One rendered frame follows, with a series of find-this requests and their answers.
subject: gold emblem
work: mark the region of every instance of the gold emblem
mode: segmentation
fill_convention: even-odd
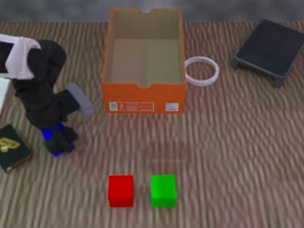
[[[7,153],[9,149],[16,149],[20,146],[20,143],[9,138],[1,138],[0,139],[0,151],[3,153]]]

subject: red cube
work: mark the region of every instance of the red cube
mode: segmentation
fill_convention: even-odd
[[[133,199],[133,176],[110,175],[108,186],[108,200],[110,207],[133,207]]]

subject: black platform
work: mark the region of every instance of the black platform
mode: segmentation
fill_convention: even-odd
[[[281,87],[303,45],[303,33],[263,20],[236,53],[232,67],[241,64],[263,72]]]

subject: black book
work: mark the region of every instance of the black book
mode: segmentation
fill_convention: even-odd
[[[31,158],[31,155],[11,124],[0,129],[0,166],[6,173]]]

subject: toy figure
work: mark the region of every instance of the toy figure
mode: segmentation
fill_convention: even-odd
[[[84,117],[94,113],[92,103],[74,83],[54,94],[66,58],[64,49],[53,41],[0,34],[0,77],[12,80],[26,118],[41,131],[46,148],[55,156],[75,148],[76,132],[62,124],[67,116],[77,110]]]

